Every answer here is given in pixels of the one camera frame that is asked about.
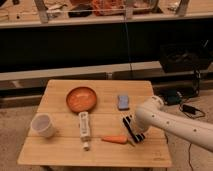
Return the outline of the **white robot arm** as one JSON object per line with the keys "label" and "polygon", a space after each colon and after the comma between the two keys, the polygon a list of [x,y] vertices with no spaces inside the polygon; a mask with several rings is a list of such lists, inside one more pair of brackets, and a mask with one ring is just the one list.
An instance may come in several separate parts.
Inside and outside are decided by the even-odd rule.
{"label": "white robot arm", "polygon": [[166,113],[163,100],[151,96],[135,108],[137,126],[146,132],[150,126],[157,127],[213,152],[213,124]]}

